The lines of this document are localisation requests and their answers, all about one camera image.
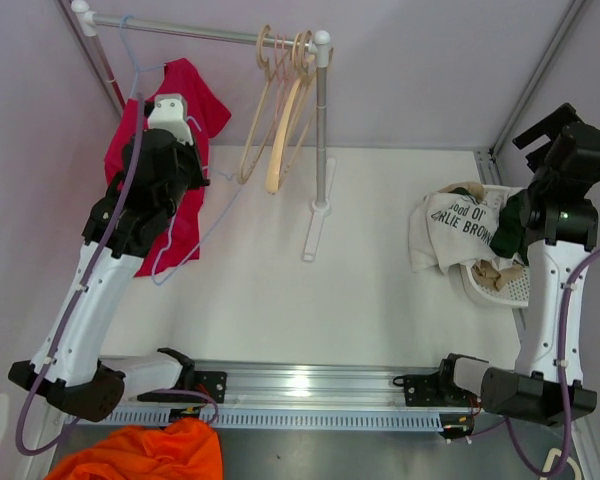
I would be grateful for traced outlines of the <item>green white raglan shirt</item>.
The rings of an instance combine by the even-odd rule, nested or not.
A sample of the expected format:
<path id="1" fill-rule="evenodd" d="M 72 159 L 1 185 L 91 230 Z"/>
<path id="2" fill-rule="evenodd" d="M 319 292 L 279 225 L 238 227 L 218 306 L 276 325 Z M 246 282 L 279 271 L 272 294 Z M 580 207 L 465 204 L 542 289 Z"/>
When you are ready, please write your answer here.
<path id="1" fill-rule="evenodd" d="M 498 270 L 513 263 L 527 264 L 516 244 L 494 252 L 501 213 L 521 190 L 515 187 L 461 182 L 427 194 L 411 212 L 408 252 L 411 269 L 437 267 L 447 273 L 454 265 L 473 266 L 488 261 Z"/>

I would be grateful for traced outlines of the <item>beige wooden hanger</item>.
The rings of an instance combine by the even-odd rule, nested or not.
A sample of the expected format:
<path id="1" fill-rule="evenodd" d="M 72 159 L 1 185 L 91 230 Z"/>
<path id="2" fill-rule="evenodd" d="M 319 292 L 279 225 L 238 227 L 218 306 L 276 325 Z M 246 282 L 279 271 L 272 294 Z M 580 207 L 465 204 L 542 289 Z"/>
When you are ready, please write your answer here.
<path id="1" fill-rule="evenodd" d="M 256 169 L 275 126 L 275 117 L 268 123 L 263 122 L 263 115 L 273 95 L 273 85 L 278 82 L 279 60 L 277 53 L 267 56 L 264 52 L 265 41 L 271 39 L 272 27 L 265 24 L 256 39 L 256 65 L 264 75 L 264 86 L 249 127 L 246 142 L 237 171 L 239 185 L 245 185 Z"/>

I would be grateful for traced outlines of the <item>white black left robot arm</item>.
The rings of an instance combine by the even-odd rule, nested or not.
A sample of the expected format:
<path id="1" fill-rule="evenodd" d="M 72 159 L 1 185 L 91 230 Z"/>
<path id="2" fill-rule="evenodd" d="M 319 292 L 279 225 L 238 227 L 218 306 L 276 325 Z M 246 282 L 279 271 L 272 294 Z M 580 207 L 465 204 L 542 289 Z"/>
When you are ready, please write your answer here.
<path id="1" fill-rule="evenodd" d="M 65 329 L 33 359 L 12 364 L 8 378 L 58 410 L 99 422 L 117 406 L 125 375 L 104 365 L 99 354 L 130 281 L 181 205 L 185 194 L 209 185 L 188 125 L 150 127 L 123 147 L 122 167 L 92 207 L 82 236 L 80 263 L 66 298 Z"/>

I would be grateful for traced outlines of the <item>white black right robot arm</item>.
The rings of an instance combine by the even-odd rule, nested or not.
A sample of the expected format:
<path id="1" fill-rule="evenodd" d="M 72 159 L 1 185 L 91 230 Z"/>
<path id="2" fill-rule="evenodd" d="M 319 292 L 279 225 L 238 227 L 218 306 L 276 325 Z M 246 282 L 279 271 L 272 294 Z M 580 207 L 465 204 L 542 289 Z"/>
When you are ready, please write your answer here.
<path id="1" fill-rule="evenodd" d="M 451 354 L 435 392 L 446 404 L 477 397 L 492 414 L 545 426 L 569 425 L 594 412 L 597 394 L 583 386 L 579 334 L 587 269 L 600 257 L 599 214 L 587 194 L 600 182 L 600 129 L 569 103 L 514 138 L 533 173 L 522 192 L 521 224 L 530 267 L 526 326 L 513 370 Z"/>

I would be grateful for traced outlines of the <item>beige t shirt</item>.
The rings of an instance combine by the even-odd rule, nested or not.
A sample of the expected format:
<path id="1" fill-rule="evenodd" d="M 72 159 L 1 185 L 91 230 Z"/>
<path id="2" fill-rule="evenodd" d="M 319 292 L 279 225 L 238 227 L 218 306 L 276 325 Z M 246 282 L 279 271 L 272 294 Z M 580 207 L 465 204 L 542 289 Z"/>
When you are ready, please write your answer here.
<path id="1" fill-rule="evenodd" d="M 449 247 L 440 267 L 464 265 L 483 288 L 499 292 L 520 278 L 528 264 L 520 247 L 517 219 L 518 188 L 484 186 L 477 182 L 451 184 L 439 191 L 452 203 Z"/>

